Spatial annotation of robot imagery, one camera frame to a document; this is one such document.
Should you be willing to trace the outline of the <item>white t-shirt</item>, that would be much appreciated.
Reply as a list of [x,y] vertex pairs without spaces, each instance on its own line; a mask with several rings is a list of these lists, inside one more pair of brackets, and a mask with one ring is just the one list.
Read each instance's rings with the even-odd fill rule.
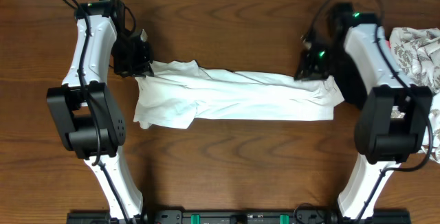
[[196,61],[153,62],[152,77],[138,78],[134,122],[187,129],[194,119],[332,120],[344,98],[333,77],[301,81],[255,71],[205,69]]

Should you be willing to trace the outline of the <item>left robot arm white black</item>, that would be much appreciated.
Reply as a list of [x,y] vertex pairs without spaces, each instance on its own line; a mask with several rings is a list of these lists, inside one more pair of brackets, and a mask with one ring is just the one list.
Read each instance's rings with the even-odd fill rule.
[[47,104],[60,140],[96,176],[108,212],[70,212],[67,223],[147,223],[143,196],[131,177],[123,145],[127,125],[107,78],[153,76],[153,55],[144,30],[126,27],[130,9],[121,0],[79,3],[74,9],[78,39],[61,86],[47,91]]

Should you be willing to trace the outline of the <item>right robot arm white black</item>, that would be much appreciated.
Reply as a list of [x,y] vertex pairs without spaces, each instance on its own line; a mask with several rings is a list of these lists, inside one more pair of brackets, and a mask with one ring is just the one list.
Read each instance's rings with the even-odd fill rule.
[[344,99],[360,111],[357,161],[335,210],[298,210],[298,223],[409,223],[405,210],[376,210],[383,187],[422,146],[430,130],[432,92],[400,72],[384,40],[380,18],[336,3],[327,22],[331,41],[310,28],[295,79],[334,78]]

